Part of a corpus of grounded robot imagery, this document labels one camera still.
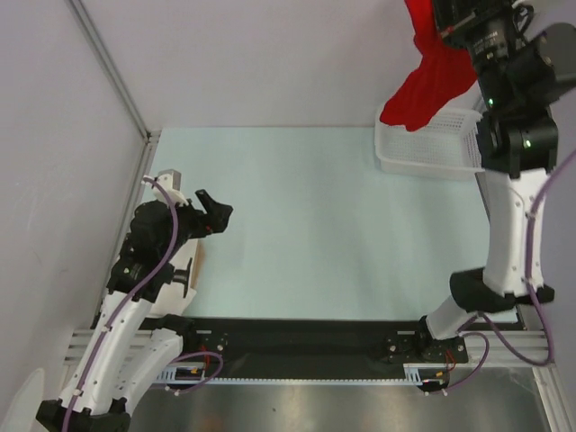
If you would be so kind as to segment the red t shirt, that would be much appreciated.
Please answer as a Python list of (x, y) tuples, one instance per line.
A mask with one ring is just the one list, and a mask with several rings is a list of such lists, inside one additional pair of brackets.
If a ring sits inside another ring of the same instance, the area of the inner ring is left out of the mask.
[(441, 40), (431, 1), (407, 1), (405, 5), (421, 60), (385, 103), (379, 120), (413, 132), (428, 125), (446, 103), (467, 92), (476, 82), (476, 74), (466, 50), (450, 48)]

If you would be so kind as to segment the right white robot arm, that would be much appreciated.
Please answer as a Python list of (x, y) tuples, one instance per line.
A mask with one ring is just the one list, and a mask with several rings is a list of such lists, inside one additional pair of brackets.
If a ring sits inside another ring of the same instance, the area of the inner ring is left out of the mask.
[(490, 243), (486, 265), (452, 274), (450, 296), (424, 321), (417, 354), (436, 361), (479, 313), (550, 302), (539, 265), (545, 190), (558, 174), (552, 103), (575, 87), (575, 29), (554, 23), (532, 39), (518, 25), (531, 4), (436, 1), (442, 42), (467, 50), (486, 111), (476, 142), (485, 177)]

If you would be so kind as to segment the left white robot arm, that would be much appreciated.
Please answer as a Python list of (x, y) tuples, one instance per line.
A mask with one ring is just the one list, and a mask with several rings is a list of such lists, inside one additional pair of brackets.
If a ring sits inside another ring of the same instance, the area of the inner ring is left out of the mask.
[(232, 206), (196, 191), (202, 204), (152, 185), (155, 200), (140, 204), (106, 285), (94, 332), (67, 386), (43, 401), (37, 421), (48, 431), (126, 431), (141, 398), (177, 358), (203, 360), (201, 341), (183, 312), (198, 239), (228, 227)]

